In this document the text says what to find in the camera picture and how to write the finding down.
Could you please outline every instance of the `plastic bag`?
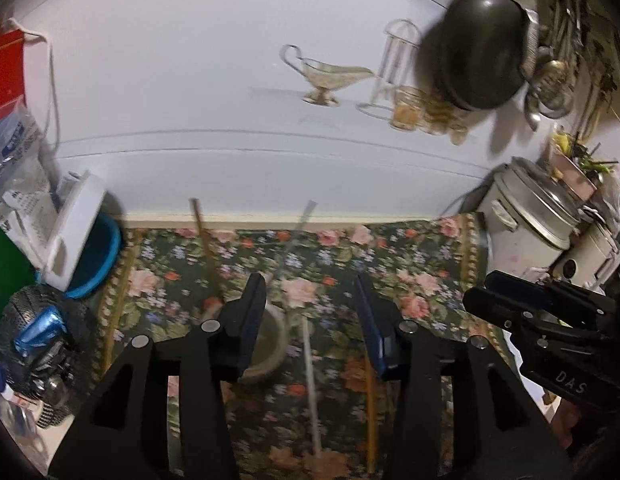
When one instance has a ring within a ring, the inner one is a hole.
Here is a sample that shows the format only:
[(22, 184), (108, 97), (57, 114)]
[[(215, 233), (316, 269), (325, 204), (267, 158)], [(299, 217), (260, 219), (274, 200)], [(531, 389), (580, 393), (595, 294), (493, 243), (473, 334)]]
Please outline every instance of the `plastic bag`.
[(0, 120), (0, 227), (42, 269), (58, 211), (38, 160), (42, 134), (22, 100)]
[(47, 475), (47, 447), (38, 434), (32, 412), (0, 394), (0, 420), (23, 454), (41, 474)]

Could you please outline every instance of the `white wall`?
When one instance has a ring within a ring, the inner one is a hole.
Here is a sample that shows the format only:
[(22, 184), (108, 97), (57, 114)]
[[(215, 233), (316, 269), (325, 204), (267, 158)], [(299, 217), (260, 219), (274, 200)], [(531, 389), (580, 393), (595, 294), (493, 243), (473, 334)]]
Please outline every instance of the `white wall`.
[[(613, 110), (620, 117), (620, 90), (613, 96), (612, 104)], [(598, 142), (601, 143), (601, 147), (597, 151), (596, 158), (598, 160), (618, 160), (616, 176), (620, 180), (620, 123), (612, 111), (602, 114), (599, 120), (599, 127), (593, 134), (590, 142), (588, 142), (588, 145), (594, 148)]]
[[(513, 155), (536, 158), (520, 99), (478, 113), (468, 140), (403, 133), (363, 115), (372, 80), (342, 105), (301, 101), (309, 85), (284, 43), (333, 64), (378, 68), (387, 22), (424, 32), (450, 0), (15, 0), (14, 15), (54, 43), (61, 170), (105, 178), (126, 213), (437, 216)], [(28, 102), (45, 117), (45, 48), (28, 45)], [(426, 76), (417, 81), (429, 84)]]

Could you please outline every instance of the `rice cooker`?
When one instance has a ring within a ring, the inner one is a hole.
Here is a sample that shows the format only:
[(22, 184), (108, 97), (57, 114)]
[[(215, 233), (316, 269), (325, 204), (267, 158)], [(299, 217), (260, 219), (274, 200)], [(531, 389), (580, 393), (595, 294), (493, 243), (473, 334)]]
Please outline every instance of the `rice cooker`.
[(555, 278), (594, 290), (612, 275), (620, 264), (620, 250), (610, 231), (595, 222), (554, 265)]
[(514, 157), (479, 205), (490, 240), (489, 270), (534, 282), (570, 248), (576, 200), (534, 162)]

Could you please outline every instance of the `floral tablecloth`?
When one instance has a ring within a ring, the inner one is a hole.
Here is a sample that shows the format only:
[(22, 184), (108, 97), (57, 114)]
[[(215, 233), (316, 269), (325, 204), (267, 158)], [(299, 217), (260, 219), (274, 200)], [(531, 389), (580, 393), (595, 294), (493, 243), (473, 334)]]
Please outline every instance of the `floral tablecloth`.
[[(271, 272), (290, 237), (288, 231), (271, 230), (212, 234), (226, 300), (240, 296), (250, 272)], [(193, 230), (137, 229), (126, 231), (125, 237), (126, 248), (98, 298), (94, 381), (133, 336), (145, 333), (155, 341), (183, 336), (218, 303), (210, 297), (202, 245)], [(485, 335), (509, 360), (500, 331), (466, 313), (461, 304), (464, 290), (481, 282), (486, 266), (485, 232), (476, 214), (301, 234), (268, 291), (268, 300), (284, 309), (290, 327), (286, 361), (257, 384), (223, 384), (243, 480), (370, 478), (365, 467), (365, 354), (351, 294), (357, 272), (368, 272), (377, 290), (392, 298), (405, 317), (443, 337)], [(313, 466), (303, 316), (311, 322), (320, 468)], [(378, 383), (376, 393), (379, 431), (385, 435), (393, 399), (386, 384)], [(175, 437), (171, 459), (178, 470), (177, 378), (170, 379), (168, 396)], [(449, 384), (444, 384), (443, 396), (450, 401)], [(443, 420), (449, 428), (450, 402), (446, 406)], [(380, 441), (382, 455), (388, 439)], [(443, 466), (449, 465), (450, 452), (447, 431)], [(382, 465), (379, 456), (378, 472)]]

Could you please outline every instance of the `wooden chopstick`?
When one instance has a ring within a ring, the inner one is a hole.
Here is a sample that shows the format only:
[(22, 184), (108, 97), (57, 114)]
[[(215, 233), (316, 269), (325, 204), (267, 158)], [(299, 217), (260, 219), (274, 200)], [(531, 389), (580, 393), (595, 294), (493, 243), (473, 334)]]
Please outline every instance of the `wooden chopstick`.
[(223, 291), (221, 290), (221, 278), (219, 276), (218, 270), (216, 269), (216, 258), (215, 254), (212, 251), (210, 234), (205, 228), (205, 224), (203, 223), (203, 216), (201, 215), (199, 199), (191, 198), (190, 206), (192, 206), (192, 214), (194, 218), (197, 220), (197, 229), (199, 229), (199, 237), (203, 242), (203, 251), (205, 252), (205, 261), (207, 263), (207, 275), (210, 280), (210, 284), (212, 285), (213, 293), (222, 304), (225, 304), (225, 297), (223, 296)]
[(376, 472), (376, 383), (375, 375), (365, 352), (365, 389), (367, 392), (367, 473)]

